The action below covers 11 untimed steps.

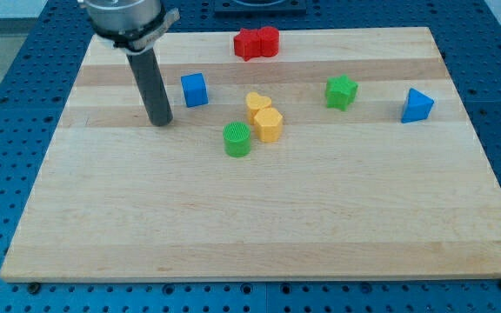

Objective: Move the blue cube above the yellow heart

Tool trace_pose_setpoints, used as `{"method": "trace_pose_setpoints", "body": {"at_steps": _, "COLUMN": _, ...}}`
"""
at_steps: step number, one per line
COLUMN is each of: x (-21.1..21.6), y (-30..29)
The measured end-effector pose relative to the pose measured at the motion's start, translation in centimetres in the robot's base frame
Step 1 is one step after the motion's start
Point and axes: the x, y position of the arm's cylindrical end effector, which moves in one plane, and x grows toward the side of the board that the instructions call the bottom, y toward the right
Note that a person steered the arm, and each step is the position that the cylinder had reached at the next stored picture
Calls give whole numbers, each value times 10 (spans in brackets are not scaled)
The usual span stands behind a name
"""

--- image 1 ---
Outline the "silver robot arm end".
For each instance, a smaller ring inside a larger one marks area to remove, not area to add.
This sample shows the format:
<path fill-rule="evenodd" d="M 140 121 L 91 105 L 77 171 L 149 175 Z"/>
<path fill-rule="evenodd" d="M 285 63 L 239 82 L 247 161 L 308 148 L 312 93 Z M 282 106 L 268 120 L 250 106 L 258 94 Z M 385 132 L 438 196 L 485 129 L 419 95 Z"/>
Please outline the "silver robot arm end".
<path fill-rule="evenodd" d="M 180 19 L 178 8 L 167 10 L 161 0 L 78 0 L 98 36 L 126 54 L 139 55 Z"/>

